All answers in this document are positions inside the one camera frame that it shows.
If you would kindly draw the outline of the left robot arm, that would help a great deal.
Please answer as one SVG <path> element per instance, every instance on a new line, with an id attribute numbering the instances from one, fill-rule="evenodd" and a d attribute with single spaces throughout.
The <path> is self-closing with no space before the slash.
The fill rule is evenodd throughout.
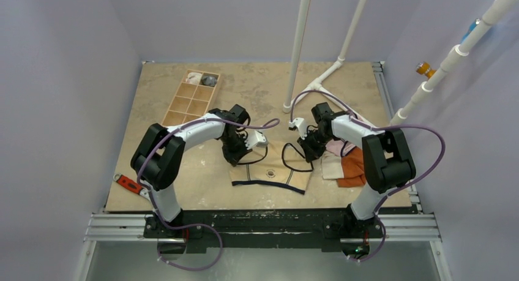
<path id="1" fill-rule="evenodd" d="M 251 150 L 247 136 L 239 128 L 250 122 L 250 115 L 235 104 L 230 110 L 218 108 L 185 124 L 168 129 L 151 125 L 138 145 L 130 166 L 137 183 L 145 189 L 159 221 L 159 230 L 169 238 L 182 231 L 184 212 L 176 198 L 173 182 L 178 176 L 184 152 L 208 140 L 222 142 L 223 158 L 235 167 Z"/>

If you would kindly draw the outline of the pink underwear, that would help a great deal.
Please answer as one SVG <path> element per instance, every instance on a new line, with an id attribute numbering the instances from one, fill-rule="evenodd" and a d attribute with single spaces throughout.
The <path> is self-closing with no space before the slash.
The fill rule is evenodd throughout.
<path id="1" fill-rule="evenodd" d="M 326 144 L 326 150 L 338 157 L 344 157 L 350 152 L 351 143 L 343 140 L 330 140 Z"/>

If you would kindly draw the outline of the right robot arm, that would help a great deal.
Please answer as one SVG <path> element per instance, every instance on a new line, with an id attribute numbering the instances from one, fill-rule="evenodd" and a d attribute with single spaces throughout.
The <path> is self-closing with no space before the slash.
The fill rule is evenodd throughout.
<path id="1" fill-rule="evenodd" d="M 367 220 L 374 218 L 382 198 L 416 176 L 405 135 L 398 129 L 371 127 L 348 111 L 334 112 L 326 102 L 315 105 L 311 112 L 316 123 L 312 129 L 303 118 L 289 120 L 289 129 L 299 134 L 297 142 L 306 161 L 320 158 L 332 140 L 344 140 L 362 151 L 367 181 L 348 206 L 351 215 L 343 221 L 345 231 L 358 236 L 367 229 Z"/>

